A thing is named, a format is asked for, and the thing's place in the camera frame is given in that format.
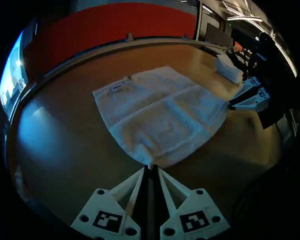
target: white towel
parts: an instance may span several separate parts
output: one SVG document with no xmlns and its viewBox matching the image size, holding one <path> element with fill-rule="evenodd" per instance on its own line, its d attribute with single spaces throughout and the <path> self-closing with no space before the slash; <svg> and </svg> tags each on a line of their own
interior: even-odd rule
<svg viewBox="0 0 300 240">
<path fill-rule="evenodd" d="M 226 55 L 217 55 L 216 61 L 217 71 L 233 83 L 242 82 L 243 72 L 236 68 L 231 59 Z"/>
<path fill-rule="evenodd" d="M 171 166 L 207 142 L 227 102 L 170 67 L 125 77 L 93 92 L 108 130 L 135 160 Z"/>
</svg>

